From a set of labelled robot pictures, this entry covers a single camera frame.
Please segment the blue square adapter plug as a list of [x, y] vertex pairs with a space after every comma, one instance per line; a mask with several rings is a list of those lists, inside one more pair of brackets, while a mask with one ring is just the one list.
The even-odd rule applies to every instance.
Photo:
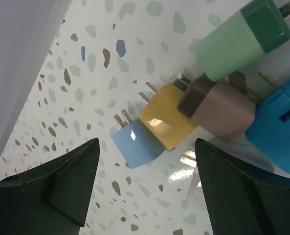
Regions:
[[255, 119], [245, 136], [290, 174], [290, 80], [256, 107]]

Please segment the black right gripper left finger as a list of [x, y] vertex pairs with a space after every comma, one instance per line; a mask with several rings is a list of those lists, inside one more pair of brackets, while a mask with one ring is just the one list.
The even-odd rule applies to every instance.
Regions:
[[94, 138], [0, 181], [0, 235], [77, 235], [84, 227], [100, 157]]

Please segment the green cube plug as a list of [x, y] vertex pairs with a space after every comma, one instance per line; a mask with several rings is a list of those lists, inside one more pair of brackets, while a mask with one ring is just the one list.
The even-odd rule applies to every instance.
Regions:
[[290, 2], [253, 0], [204, 37], [193, 54], [205, 75], [218, 82], [277, 49], [290, 39], [285, 17]]

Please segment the light blue cube plug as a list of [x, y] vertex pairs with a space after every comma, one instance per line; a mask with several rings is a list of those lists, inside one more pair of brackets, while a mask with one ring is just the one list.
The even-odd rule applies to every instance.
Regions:
[[151, 163], [166, 150], [140, 119], [132, 120], [125, 109], [121, 114], [125, 121], [119, 115], [113, 117], [120, 130], [111, 138], [131, 169]]

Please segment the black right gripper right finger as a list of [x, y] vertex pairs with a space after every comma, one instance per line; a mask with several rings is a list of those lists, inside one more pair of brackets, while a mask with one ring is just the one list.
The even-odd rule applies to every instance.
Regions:
[[197, 168], [215, 235], [290, 235], [290, 178], [240, 160], [204, 139]]

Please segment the yellow cube plug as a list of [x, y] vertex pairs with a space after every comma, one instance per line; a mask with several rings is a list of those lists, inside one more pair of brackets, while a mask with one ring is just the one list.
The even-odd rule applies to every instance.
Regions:
[[178, 104], [190, 82], [190, 79], [180, 73], [159, 90], [146, 82], [145, 85], [154, 94], [151, 99], [143, 92], [138, 93], [146, 102], [139, 119], [168, 151], [172, 151], [198, 126], [178, 110]]

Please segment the tan cube plug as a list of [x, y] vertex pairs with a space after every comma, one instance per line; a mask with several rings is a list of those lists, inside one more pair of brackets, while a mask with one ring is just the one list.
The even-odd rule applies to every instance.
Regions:
[[235, 142], [255, 119], [256, 103], [225, 80], [205, 74], [189, 83], [177, 109], [226, 143]]

